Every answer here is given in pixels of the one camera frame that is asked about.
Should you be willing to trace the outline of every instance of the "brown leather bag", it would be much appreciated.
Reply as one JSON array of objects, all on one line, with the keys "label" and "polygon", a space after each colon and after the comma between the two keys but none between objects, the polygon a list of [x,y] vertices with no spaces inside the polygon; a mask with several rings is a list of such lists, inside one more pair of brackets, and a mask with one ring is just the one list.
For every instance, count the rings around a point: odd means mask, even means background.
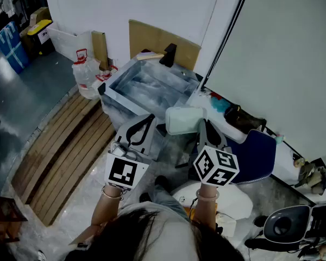
[{"label": "brown leather bag", "polygon": [[233,127],[237,128],[241,132],[248,134],[251,129],[257,129],[261,127],[263,132],[266,127],[267,120],[259,119],[246,113],[241,109],[240,105],[233,104],[224,112],[224,118]]}]

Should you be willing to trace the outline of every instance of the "yellow lid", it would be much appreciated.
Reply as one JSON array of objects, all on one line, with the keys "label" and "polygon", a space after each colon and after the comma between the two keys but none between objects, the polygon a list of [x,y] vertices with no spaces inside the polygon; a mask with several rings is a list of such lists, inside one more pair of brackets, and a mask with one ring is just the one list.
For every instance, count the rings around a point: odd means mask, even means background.
[{"label": "yellow lid", "polygon": [[46,27],[52,23],[52,20],[41,20],[36,25],[32,26],[30,30],[28,31],[28,35],[35,35],[38,31],[40,31],[42,28]]}]

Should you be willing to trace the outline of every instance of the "navy blue chair seat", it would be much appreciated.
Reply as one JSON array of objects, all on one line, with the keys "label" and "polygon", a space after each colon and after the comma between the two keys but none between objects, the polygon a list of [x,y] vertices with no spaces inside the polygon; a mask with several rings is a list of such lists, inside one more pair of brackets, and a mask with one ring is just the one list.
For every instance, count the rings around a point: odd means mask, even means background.
[{"label": "navy blue chair seat", "polygon": [[239,174],[233,179],[234,184],[246,184],[268,177],[274,168],[277,143],[274,138],[258,130],[250,130],[246,140],[238,144],[227,139],[232,154],[237,156]]}]

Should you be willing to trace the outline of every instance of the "black hair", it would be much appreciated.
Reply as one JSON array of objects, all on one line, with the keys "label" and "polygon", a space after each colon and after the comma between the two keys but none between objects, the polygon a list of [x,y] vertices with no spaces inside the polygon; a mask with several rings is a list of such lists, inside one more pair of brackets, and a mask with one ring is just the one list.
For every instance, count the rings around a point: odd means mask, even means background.
[{"label": "black hair", "polygon": [[[145,253],[155,242],[148,245],[148,238],[157,214],[158,212],[138,209],[109,221],[101,233],[94,238],[88,250],[74,250],[68,254],[65,261],[142,261]],[[216,231],[196,222],[192,222],[191,227],[200,261],[218,259],[244,261],[241,253]]]}]

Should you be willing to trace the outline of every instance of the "wooden steps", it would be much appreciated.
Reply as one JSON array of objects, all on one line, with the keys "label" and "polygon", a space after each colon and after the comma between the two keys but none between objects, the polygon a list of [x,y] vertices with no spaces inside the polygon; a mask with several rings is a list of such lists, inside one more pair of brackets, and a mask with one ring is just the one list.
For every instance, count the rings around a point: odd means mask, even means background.
[{"label": "wooden steps", "polygon": [[23,203],[53,223],[116,132],[99,100],[76,93],[50,120],[12,179]]}]

